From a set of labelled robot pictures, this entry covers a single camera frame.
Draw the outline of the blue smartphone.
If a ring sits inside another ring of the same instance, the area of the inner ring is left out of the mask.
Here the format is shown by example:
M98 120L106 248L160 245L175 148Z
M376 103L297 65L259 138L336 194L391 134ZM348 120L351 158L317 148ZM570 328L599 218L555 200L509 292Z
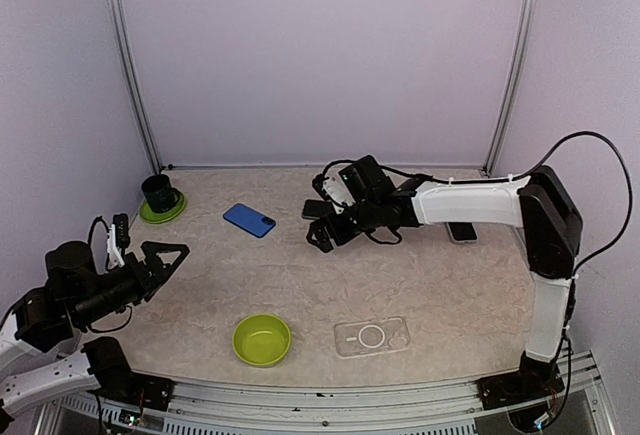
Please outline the blue smartphone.
M263 238L276 226L272 218L241 203L229 208L223 219L256 238Z

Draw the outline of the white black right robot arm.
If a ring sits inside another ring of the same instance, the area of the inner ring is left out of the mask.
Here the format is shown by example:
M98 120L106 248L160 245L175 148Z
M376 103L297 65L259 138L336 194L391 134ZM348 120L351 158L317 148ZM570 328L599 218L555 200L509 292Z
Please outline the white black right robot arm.
M331 209L307 221L306 238L355 277L348 322L403 319L410 375L477 378L489 398L564 389L557 360L582 223L551 169L441 183L365 156L322 170L312 187Z

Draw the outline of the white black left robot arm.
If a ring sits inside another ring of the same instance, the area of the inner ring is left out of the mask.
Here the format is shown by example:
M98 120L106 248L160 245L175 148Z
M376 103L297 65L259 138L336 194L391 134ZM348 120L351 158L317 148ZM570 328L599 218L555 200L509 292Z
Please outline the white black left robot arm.
M88 392L165 411L172 380L131 369L119 341L94 323L150 301L184 262L184 244L145 242L100 274L89 244L70 241L45 256L48 279L28 291L1 324L1 425L68 395Z

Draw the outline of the clear phone case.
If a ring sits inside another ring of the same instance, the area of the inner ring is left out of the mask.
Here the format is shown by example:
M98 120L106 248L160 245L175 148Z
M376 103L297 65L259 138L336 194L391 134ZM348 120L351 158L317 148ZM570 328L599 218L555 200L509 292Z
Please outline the clear phone case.
M341 358L399 352L411 342L406 321L399 316L339 323L333 332L336 352Z

